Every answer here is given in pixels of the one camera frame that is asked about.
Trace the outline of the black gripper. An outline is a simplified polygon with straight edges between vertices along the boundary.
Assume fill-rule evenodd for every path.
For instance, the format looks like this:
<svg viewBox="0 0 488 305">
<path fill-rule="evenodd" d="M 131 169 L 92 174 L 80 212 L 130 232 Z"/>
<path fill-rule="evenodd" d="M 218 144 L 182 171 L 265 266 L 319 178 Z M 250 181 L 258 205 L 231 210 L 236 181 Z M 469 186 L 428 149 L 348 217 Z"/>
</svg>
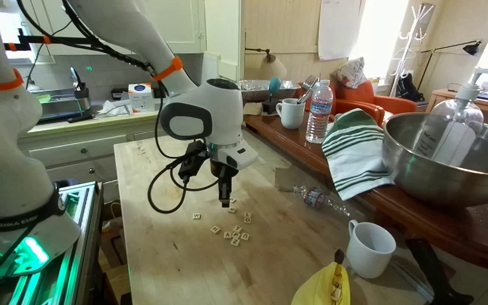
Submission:
<svg viewBox="0 0 488 305">
<path fill-rule="evenodd" d="M 214 149 L 204 140 L 194 140 L 184 156 L 179 176 L 189 181 L 199 173 L 206 161 L 211 161 L 211 171 L 218 178 L 221 205 L 231 205 L 233 178 L 258 157 L 257 151 L 241 142 L 236 145 Z"/>
</svg>

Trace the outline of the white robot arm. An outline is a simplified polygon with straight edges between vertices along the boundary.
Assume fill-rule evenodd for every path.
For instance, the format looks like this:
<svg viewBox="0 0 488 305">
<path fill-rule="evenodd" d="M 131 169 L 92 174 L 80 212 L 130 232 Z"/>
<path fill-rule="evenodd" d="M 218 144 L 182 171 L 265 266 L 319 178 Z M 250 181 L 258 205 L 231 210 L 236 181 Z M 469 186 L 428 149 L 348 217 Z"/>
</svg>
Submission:
<svg viewBox="0 0 488 305">
<path fill-rule="evenodd" d="M 155 68 L 170 90 L 160 118 L 182 140 L 202 139 L 213 161 L 243 169 L 257 152 L 243 139 L 243 95 L 236 83 L 214 78 L 201 84 L 184 71 L 155 22 L 136 0 L 69 0 L 70 10 L 101 39 L 126 47 Z M 45 164 L 18 140 L 42 118 L 42 103 L 9 64 L 0 35 L 0 252 L 16 274 L 35 273 L 80 237 Z"/>
</svg>

